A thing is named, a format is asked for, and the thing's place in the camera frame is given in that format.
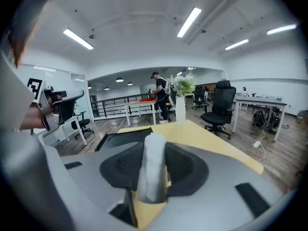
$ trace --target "white vase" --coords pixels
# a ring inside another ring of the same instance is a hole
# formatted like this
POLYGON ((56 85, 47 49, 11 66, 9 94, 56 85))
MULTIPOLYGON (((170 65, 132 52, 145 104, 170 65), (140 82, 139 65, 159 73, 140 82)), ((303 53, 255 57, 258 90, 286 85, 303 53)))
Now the white vase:
POLYGON ((177 125, 184 126, 186 119, 186 107, 184 97, 177 97, 177 102, 175 104, 175 116, 177 118, 177 125))

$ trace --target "wooden floor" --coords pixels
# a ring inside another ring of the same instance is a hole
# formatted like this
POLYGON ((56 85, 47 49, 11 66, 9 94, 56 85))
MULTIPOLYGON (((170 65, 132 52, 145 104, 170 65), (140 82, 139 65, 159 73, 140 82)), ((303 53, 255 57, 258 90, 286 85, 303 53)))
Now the wooden floor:
MULTIPOLYGON (((187 114, 186 119, 204 127, 204 122, 200 115, 203 114, 202 109, 192 109, 193 103, 187 99, 187 114)), ((171 121, 175 121, 175 115, 170 115, 171 121)), ((146 126, 153 124, 152 115, 134 116, 130 118, 132 127, 146 126)), ((308 147, 307 142, 307 128, 298 125, 295 122, 295 117, 286 115, 284 123, 289 124, 289 129, 282 128, 278 140, 273 142, 274 135, 266 133, 266 137, 262 139, 262 145, 265 148, 265 158, 260 161, 264 166, 263 177, 273 182, 279 189, 285 193, 298 184, 298 177, 295 174, 302 170, 308 160, 308 147)), ((121 128, 128 128, 126 118, 116 118, 95 121, 87 126, 95 131, 95 134, 86 133, 85 138, 88 142, 84 146, 81 138, 75 140, 72 136, 70 142, 64 141, 56 148, 60 155, 73 155, 94 152, 95 147, 103 136, 111 133, 117 133, 121 128)), ((231 124, 226 124, 226 131, 231 133, 233 121, 231 124)), ((227 139, 224 134, 218 136, 226 142, 232 144, 239 150, 243 151, 255 160, 263 157, 264 152, 262 147, 255 149, 253 144, 264 136, 264 132, 253 126, 252 123, 252 108, 249 107, 248 111, 241 110, 239 112, 238 123, 236 132, 232 134, 231 140, 227 139)))

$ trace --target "backpack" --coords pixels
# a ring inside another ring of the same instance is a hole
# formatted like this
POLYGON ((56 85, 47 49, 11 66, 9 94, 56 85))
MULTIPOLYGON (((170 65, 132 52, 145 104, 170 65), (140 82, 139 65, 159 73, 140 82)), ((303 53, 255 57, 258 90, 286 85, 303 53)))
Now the backpack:
POLYGON ((163 88, 163 90, 165 91, 165 94, 167 94, 168 96, 171 95, 171 82, 169 79, 165 79, 163 77, 158 77, 158 79, 162 79, 166 82, 165 88, 163 88))
POLYGON ((259 110, 255 112, 254 115, 252 116, 252 121, 256 127, 261 128, 266 122, 263 111, 259 110))

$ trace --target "fluorescent light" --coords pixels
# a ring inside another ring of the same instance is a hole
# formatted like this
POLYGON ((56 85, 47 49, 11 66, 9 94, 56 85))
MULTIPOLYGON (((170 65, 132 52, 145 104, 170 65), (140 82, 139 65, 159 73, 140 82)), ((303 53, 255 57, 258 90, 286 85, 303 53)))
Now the fluorescent light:
POLYGON ((79 44, 83 45, 84 47, 86 47, 89 50, 93 50, 94 47, 90 44, 88 44, 86 41, 84 41, 81 37, 79 37, 78 35, 76 35, 75 33, 73 33, 70 29, 67 29, 63 32, 65 35, 68 35, 70 38, 72 38, 73 40, 75 40, 76 42, 78 42, 79 44))
POLYGON ((184 25, 182 26, 181 30, 178 33, 178 38, 181 38, 184 36, 188 28, 192 25, 193 21, 197 18, 197 16, 200 14, 201 9, 194 8, 191 12, 191 14, 188 16, 187 20, 185 21, 184 25))
POLYGON ((228 47, 226 48, 226 51, 228 51, 228 50, 230 50, 230 49, 233 49, 234 47, 237 47, 237 46, 239 46, 239 45, 248 43, 248 42, 249 42, 248 39, 244 39, 244 40, 242 40, 242 41, 240 41, 240 42, 238 42, 238 43, 235 43, 235 44, 232 44, 232 45, 228 46, 228 47))
POLYGON ((296 28, 296 24, 282 26, 282 27, 275 28, 273 30, 268 31, 267 34, 270 35, 270 34, 279 33, 279 32, 283 32, 283 31, 287 31, 287 30, 292 30, 292 29, 295 29, 295 28, 296 28))
POLYGON ((35 69, 39 69, 39 70, 45 70, 45 71, 49 71, 49 72, 56 72, 56 70, 55 69, 53 69, 53 68, 48 68, 48 67, 43 67, 43 66, 34 66, 33 68, 35 68, 35 69))

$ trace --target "black cap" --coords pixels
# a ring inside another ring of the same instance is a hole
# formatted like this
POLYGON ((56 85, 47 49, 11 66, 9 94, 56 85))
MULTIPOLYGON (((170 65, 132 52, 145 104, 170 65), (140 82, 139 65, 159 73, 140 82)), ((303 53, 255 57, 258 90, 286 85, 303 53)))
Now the black cap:
POLYGON ((152 73, 152 76, 151 76, 151 79, 154 78, 154 75, 159 75, 159 73, 158 73, 158 72, 153 72, 153 73, 152 73))

